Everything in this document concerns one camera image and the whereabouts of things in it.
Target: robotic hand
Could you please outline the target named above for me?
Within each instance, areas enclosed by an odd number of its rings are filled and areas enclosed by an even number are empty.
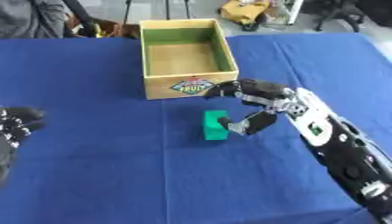
[[[363,132],[336,115],[314,93],[259,80],[234,80],[210,88],[205,98],[239,98],[245,105],[263,107],[240,122],[218,122],[240,135],[252,135],[273,124],[277,113],[299,131],[312,155],[358,204],[380,222],[392,223],[392,161]]]
[[[41,129],[43,112],[35,108],[0,107],[0,185],[6,180],[20,144]]]

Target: box label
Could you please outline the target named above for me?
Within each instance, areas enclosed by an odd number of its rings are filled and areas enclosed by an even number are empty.
[[[188,94],[188,95],[196,95],[199,92],[213,86],[214,84],[209,80],[191,78],[189,80],[182,80],[181,82],[172,86],[171,89],[177,90],[181,93]]]

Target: green cube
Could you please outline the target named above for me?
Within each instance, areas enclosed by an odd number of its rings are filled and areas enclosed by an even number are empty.
[[[223,116],[228,116],[226,110],[207,110],[204,112],[203,129],[206,140],[228,139],[228,130],[218,123],[218,119]]]

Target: wooden box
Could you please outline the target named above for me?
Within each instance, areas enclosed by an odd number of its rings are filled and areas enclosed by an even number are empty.
[[[147,99],[203,95],[238,68],[214,19],[142,21],[143,78]]]

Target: floor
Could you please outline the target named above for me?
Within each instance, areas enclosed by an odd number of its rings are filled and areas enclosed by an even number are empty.
[[[193,18],[219,18],[216,9],[227,0],[190,0]],[[122,22],[125,15],[125,0],[80,0],[87,11],[98,18]],[[186,18],[184,0],[170,0],[171,18]],[[145,19],[165,19],[165,0],[133,0],[130,8],[129,23],[137,23]],[[244,34],[269,33],[314,33],[315,17],[299,14],[297,22],[290,27],[263,27],[257,32],[241,31],[237,24],[219,18],[227,36]],[[350,32],[350,27],[342,21],[331,21],[325,24],[324,32]],[[361,33],[366,35],[374,45],[392,61],[392,28],[380,27],[370,19],[361,26]]]

